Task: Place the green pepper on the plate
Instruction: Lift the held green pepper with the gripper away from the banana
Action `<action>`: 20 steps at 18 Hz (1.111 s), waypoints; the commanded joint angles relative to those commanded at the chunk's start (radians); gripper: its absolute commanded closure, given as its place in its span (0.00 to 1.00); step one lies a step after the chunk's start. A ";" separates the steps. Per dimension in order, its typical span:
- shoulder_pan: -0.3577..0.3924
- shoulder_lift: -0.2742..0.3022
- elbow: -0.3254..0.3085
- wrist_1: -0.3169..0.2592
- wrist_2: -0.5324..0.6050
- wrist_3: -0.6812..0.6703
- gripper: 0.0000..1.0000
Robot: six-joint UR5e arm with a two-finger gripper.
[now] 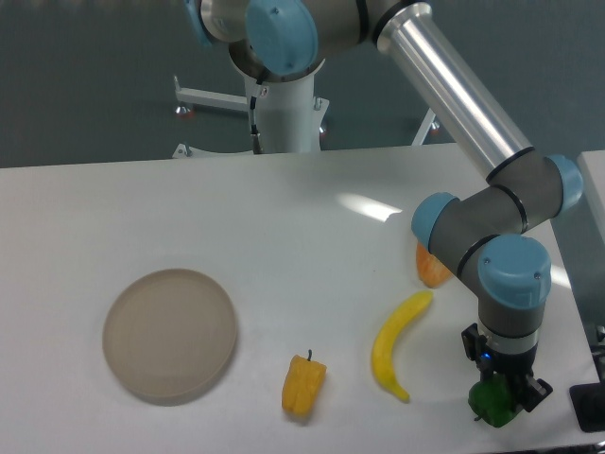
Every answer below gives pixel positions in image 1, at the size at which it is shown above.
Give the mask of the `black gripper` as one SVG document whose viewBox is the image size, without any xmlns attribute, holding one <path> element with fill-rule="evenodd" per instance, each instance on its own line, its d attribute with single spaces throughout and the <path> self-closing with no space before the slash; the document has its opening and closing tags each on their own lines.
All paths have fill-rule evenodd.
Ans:
<svg viewBox="0 0 605 454">
<path fill-rule="evenodd" d="M 481 381 L 502 375 L 514 381 L 518 408 L 532 412 L 553 392 L 552 386 L 533 376 L 540 330 L 521 338 L 508 338 L 492 332 L 483 323 L 473 323 L 462 333 L 467 359 L 475 363 Z"/>
</svg>

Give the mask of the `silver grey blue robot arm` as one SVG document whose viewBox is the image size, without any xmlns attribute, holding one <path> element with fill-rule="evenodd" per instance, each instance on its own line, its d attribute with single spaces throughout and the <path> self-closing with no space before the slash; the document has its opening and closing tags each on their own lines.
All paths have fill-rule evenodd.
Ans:
<svg viewBox="0 0 605 454">
<path fill-rule="evenodd" d="M 487 188 L 467 200 L 425 199 L 411 229 L 478 300 L 464 330 L 480 372 L 469 402 L 530 411 L 551 393 L 532 371 L 551 288 L 551 261 L 527 231 L 573 206 L 583 181 L 561 155 L 539 154 L 442 35 L 424 1 L 188 1 L 201 44 L 225 43 L 246 77 L 245 112 L 257 154 L 319 147 L 311 85 L 324 60 L 365 42 L 401 68 Z"/>
</svg>

